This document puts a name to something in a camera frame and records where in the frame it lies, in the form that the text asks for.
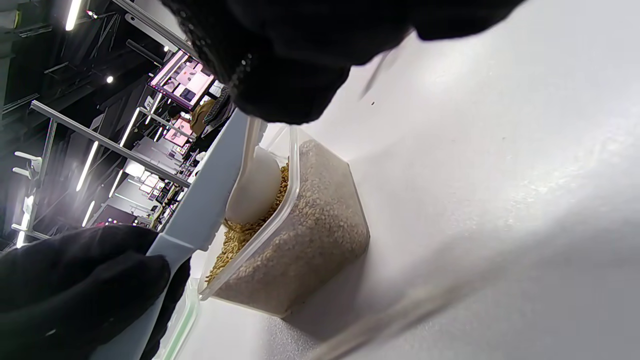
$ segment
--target seeds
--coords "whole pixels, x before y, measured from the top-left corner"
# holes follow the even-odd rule
[[[369,229],[349,165],[308,140],[300,145],[300,173],[294,176],[300,189],[291,212],[213,296],[285,316],[364,254]],[[246,244],[255,232],[238,243]]]
[[[251,224],[233,224],[225,219],[225,227],[227,228],[227,231],[225,231],[225,241],[222,245],[222,252],[216,258],[216,263],[207,276],[207,284],[220,274],[222,269],[229,264],[229,261],[233,260],[249,240],[253,238],[253,235],[255,235],[255,233],[257,233],[267,221],[269,221],[271,216],[273,216],[273,213],[275,213],[280,206],[280,203],[282,203],[282,199],[284,199],[284,195],[287,193],[288,186],[289,164],[286,164],[280,168],[280,189],[278,190],[276,200],[273,205],[271,205],[267,215],[264,215],[258,221]]]

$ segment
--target clear plastic container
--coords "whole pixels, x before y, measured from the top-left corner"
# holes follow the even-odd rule
[[[365,253],[369,228],[349,164],[297,127],[268,149],[289,161],[289,187],[278,210],[208,285],[204,283],[224,241],[211,245],[198,290],[283,317]]]
[[[166,334],[160,340],[160,347],[154,360],[174,360],[184,340],[187,338],[193,323],[198,316],[198,283],[190,279],[184,288],[184,295],[175,306]]]

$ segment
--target white scoop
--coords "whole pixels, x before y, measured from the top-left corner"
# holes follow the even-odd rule
[[[258,146],[265,123],[250,117],[244,139],[240,174],[227,202],[226,218],[245,224],[266,215],[280,189],[280,166],[265,149]]]

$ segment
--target black glove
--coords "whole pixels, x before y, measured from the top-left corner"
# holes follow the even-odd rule
[[[161,0],[237,107],[268,122],[318,119],[352,65],[399,45],[464,37],[524,0]]]
[[[160,296],[170,278],[145,256],[157,233],[134,226],[83,229],[0,257],[0,359],[88,359]],[[176,271],[142,359],[151,359],[189,279]]]

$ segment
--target pink display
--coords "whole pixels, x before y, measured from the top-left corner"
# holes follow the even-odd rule
[[[189,122],[187,122],[186,119],[183,118],[183,117],[181,117],[178,120],[176,120],[176,122],[175,122],[175,124],[173,126],[175,126],[178,129],[182,130],[186,134],[191,135],[191,133],[192,133],[191,126],[189,126]],[[179,132],[177,132],[174,129],[169,129],[169,132],[164,136],[164,138],[169,140],[169,141],[171,141],[175,145],[180,146],[180,147],[184,146],[184,144],[187,142],[187,140],[189,140],[188,137],[180,134]]]
[[[200,62],[178,50],[149,81],[149,86],[193,111],[215,79]]]

